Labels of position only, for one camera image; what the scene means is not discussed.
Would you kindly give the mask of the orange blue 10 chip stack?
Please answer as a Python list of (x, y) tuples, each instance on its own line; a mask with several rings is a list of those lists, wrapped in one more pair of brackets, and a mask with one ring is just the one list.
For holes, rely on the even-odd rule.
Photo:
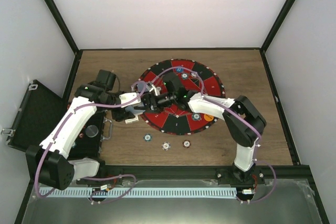
[(164, 142), (164, 143), (162, 144), (162, 149), (163, 149), (163, 150), (167, 151), (167, 150), (169, 150), (170, 148), (171, 148), (171, 145), (170, 145), (169, 142)]

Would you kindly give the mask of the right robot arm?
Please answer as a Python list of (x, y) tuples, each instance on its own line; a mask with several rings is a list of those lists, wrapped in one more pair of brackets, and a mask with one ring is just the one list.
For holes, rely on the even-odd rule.
[(267, 125), (251, 101), (245, 96), (226, 99), (189, 91), (186, 94), (148, 92), (141, 97), (146, 112), (162, 112), (175, 104), (179, 109), (203, 113), (225, 121), (232, 139), (237, 144), (232, 166), (235, 181), (244, 184), (251, 179), (256, 163), (256, 148)]

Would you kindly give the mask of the orange dealer button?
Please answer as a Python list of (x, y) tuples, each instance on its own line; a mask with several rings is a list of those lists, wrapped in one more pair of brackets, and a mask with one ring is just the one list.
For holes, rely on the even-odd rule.
[(214, 120), (214, 117), (212, 115), (209, 114), (204, 114), (204, 120), (207, 122), (211, 122)]

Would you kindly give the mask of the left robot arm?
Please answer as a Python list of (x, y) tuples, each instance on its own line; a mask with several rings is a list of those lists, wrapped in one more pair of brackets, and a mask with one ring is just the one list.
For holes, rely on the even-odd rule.
[(69, 153), (98, 108), (123, 109), (141, 102), (143, 92), (136, 92), (134, 86), (131, 88), (131, 92), (120, 95), (113, 95), (93, 84), (83, 84), (77, 89), (70, 108), (55, 129), (38, 146), (30, 146), (26, 151), (28, 170), (38, 197), (47, 196), (40, 193), (40, 184), (51, 190), (64, 190), (75, 180), (92, 180), (95, 184), (106, 180), (107, 170), (98, 160), (86, 157), (70, 161)]

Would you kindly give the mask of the blue backed card deck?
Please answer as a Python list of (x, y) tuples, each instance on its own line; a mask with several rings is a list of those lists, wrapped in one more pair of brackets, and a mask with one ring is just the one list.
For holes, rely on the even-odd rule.
[(136, 109), (132, 105), (129, 105), (129, 106), (125, 107), (125, 110), (127, 112), (131, 112), (133, 115), (140, 115), (140, 114), (142, 114), (144, 112), (144, 110)]

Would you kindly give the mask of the dealt card seat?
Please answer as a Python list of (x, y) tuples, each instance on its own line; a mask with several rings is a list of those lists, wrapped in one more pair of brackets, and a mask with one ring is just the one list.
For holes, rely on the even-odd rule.
[(149, 92), (150, 90), (150, 86), (148, 86), (148, 84), (146, 82), (138, 82), (138, 84), (136, 85), (137, 91), (141, 92), (142, 90), (144, 90), (144, 92)]

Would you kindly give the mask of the green blue 50 chip stack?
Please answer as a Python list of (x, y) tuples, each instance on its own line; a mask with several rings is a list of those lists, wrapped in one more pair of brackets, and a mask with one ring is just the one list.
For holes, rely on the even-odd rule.
[(151, 134), (146, 134), (143, 139), (146, 141), (146, 142), (149, 142), (152, 140), (152, 135)]

